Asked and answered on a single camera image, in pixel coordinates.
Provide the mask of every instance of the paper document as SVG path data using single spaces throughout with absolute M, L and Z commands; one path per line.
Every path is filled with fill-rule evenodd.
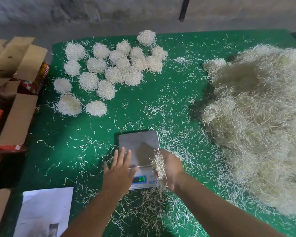
M 23 192 L 13 237 L 59 237 L 68 227 L 73 187 Z

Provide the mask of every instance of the forearm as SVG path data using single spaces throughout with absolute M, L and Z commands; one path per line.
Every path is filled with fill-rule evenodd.
M 114 194 L 100 191 L 70 223 L 62 237 L 101 237 L 118 202 Z
M 174 192 L 210 237 L 284 236 L 266 223 L 228 203 L 186 173 L 178 177 Z

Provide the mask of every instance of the green tablecloth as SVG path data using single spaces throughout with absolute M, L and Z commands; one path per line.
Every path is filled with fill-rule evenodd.
M 136 36 L 90 37 L 74 41 L 83 44 L 92 56 L 92 45 L 95 42 L 102 42 L 113 50 L 123 39 L 128 40 L 131 46 L 138 45 Z M 74 186 L 70 219 L 75 218 L 90 197 L 101 189 L 103 159 L 109 158 L 112 149 L 116 147 L 114 145 L 118 144 L 117 137 L 121 132 L 158 130 L 162 148 L 168 148 L 184 158 L 191 158 L 190 164 L 185 164 L 190 174 L 211 190 L 224 195 L 221 187 L 217 186 L 215 175 L 217 163 L 213 161 L 213 153 L 217 150 L 204 138 L 197 116 L 193 115 L 193 103 L 201 100 L 207 83 L 201 63 L 216 57 L 227 58 L 258 43 L 278 45 L 282 48 L 296 47 L 294 38 L 283 30 L 158 34 L 157 44 L 169 51 L 162 73 L 144 73 L 144 81 L 137 87 L 115 85 L 118 91 L 114 99 L 105 101 L 108 114 L 101 118 L 90 117 L 87 113 L 81 113 L 76 118 L 62 117 L 55 113 L 51 107 L 59 98 L 59 94 L 55 92 L 51 82 L 39 100 L 39 112 L 35 114 L 29 131 L 24 173 L 10 199 L 9 212 L 0 236 L 13 235 L 22 191 Z M 63 70 L 67 61 L 65 45 L 66 43 L 57 43 L 53 46 L 51 79 L 68 78 Z M 178 57 L 183 57 L 185 62 L 179 63 L 176 59 Z M 85 60 L 79 63 L 81 70 L 87 71 Z M 74 77 L 73 93 L 81 99 L 83 105 L 90 100 L 99 99 L 94 92 L 80 90 L 76 81 L 77 77 Z M 128 195 L 130 199 L 134 197 L 138 197 L 138 200 L 132 205 L 141 203 L 140 190 L 132 191 Z M 263 214 L 254 206 L 248 206 L 247 211 L 282 233 L 296 236 L 295 220 L 282 215 Z M 137 236 L 138 232 L 142 231 L 139 218 L 140 213 L 128 218 L 127 224 L 122 224 L 125 231 L 123 234 Z M 175 224 L 171 224 L 171 221 L 171 217 L 163 217 L 163 222 L 167 224 L 163 235 L 194 235 L 195 228 L 190 223 L 177 220 Z M 150 230 L 144 233 L 145 236 L 147 233 L 148 236 L 155 235 Z M 121 230 L 110 222 L 104 236 L 120 235 Z M 197 236 L 203 236 L 203 232 L 197 232 Z

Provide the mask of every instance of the scale platform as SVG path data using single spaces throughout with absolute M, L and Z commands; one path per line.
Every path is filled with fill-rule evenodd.
M 118 143 L 120 150 L 124 146 L 126 153 L 128 150 L 132 151 L 129 167 L 138 166 L 130 190 L 157 187 L 151 159 L 155 157 L 154 151 L 160 147 L 158 132 L 141 131 L 122 134 L 118 137 Z

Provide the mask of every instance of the hand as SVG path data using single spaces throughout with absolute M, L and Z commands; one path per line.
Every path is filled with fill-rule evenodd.
M 164 185 L 172 192 L 175 193 L 175 186 L 179 175 L 185 174 L 181 160 L 174 154 L 164 150 L 159 149 L 160 155 L 163 156 L 166 179 L 162 181 Z
M 113 163 L 110 169 L 107 163 L 104 162 L 102 190 L 114 195 L 118 200 L 126 195 L 132 184 L 134 175 L 138 170 L 138 167 L 134 167 L 129 171 L 128 167 L 132 157 L 132 151 L 128 151 L 125 161 L 124 153 L 124 147 L 122 147 L 120 155 L 118 155 L 118 150 L 115 150 Z

